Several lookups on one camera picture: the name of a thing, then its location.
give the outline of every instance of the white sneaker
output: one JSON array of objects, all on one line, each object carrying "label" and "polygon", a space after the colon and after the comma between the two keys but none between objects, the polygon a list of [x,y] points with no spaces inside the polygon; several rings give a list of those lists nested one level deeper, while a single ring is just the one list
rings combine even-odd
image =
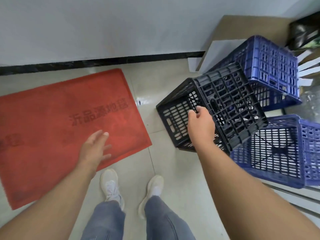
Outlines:
[{"label": "white sneaker", "polygon": [[138,209],[138,215],[140,218],[145,219],[146,214],[144,212],[144,207],[146,205],[146,202],[152,197],[152,196],[160,196],[163,190],[164,186],[164,179],[160,175],[155,175],[152,179],[150,179],[147,187],[146,197],[143,199],[141,204],[139,205]]},{"label": "white sneaker", "polygon": [[121,210],[125,208],[125,201],[119,192],[118,175],[113,169],[107,169],[101,174],[100,186],[106,195],[106,201],[115,200],[119,203]]}]

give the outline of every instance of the doormat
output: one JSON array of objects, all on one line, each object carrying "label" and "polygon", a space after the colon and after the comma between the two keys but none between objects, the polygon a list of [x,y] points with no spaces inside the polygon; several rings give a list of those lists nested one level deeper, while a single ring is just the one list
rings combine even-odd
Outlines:
[{"label": "doormat", "polygon": [[51,190],[100,129],[112,157],[97,170],[151,145],[121,69],[0,97],[0,178],[11,208]]}]

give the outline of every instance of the person's right arm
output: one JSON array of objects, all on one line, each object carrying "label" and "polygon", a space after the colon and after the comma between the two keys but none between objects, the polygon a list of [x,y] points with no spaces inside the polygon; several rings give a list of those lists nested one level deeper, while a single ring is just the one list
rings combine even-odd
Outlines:
[{"label": "person's right arm", "polygon": [[189,111],[188,133],[230,239],[320,239],[313,222],[213,143],[214,121],[206,108],[197,111]]}]

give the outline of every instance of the jeans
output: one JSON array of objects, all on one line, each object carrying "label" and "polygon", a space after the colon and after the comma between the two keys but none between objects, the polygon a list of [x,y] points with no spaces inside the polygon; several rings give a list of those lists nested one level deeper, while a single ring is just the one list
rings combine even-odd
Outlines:
[{"label": "jeans", "polygon": [[[152,196],[145,205],[147,240],[195,240],[187,223],[160,199]],[[81,240],[121,240],[126,214],[118,202],[96,206]]]}]

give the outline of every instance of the person's left hand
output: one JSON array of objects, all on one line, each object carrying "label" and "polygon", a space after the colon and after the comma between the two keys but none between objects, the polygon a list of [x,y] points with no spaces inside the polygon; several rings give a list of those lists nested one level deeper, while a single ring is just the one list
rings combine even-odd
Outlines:
[{"label": "person's left hand", "polygon": [[102,133],[102,130],[98,130],[93,133],[80,149],[77,166],[92,170],[95,174],[99,163],[111,157],[111,154],[103,154],[111,148],[111,145],[105,145],[108,138],[108,132]]}]

